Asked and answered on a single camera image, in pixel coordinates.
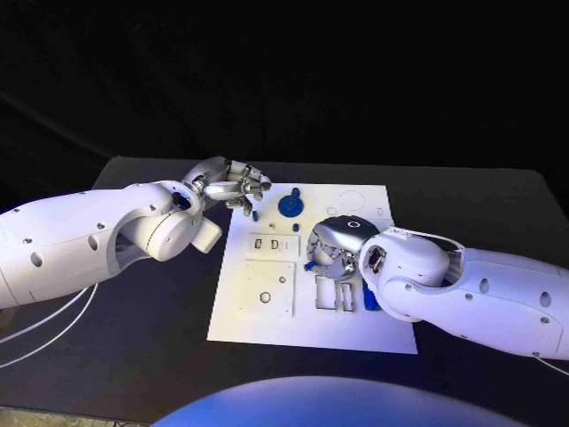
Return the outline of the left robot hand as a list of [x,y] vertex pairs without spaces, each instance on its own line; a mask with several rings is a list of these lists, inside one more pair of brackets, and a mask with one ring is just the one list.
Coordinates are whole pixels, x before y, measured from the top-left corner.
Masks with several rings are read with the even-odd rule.
[[201,162],[183,180],[203,200],[203,209],[224,202],[229,209],[241,208],[247,217],[252,214],[250,197],[261,201],[273,187],[273,181],[260,169],[222,156]]

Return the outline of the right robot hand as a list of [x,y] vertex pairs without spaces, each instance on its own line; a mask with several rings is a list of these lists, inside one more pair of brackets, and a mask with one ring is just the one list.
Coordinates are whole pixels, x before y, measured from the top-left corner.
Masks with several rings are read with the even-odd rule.
[[378,234],[376,225],[359,216],[325,219],[309,234],[306,271],[335,281],[350,279],[358,271],[363,245]]

